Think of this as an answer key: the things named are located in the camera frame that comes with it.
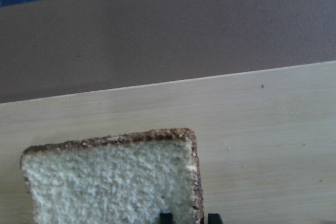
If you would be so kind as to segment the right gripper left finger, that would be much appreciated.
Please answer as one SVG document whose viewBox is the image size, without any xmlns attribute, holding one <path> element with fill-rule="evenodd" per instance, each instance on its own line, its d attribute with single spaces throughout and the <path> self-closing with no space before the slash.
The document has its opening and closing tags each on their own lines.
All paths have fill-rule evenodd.
<svg viewBox="0 0 336 224">
<path fill-rule="evenodd" d="M 173 224 L 173 214 L 160 213 L 160 224 Z"/>
</svg>

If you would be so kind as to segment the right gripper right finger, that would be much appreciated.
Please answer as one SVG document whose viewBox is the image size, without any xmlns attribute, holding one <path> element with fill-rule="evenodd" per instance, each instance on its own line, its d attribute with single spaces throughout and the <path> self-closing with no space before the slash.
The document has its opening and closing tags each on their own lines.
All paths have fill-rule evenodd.
<svg viewBox="0 0 336 224">
<path fill-rule="evenodd" d="M 208 214 L 208 224 L 223 224 L 220 214 Z"/>
</svg>

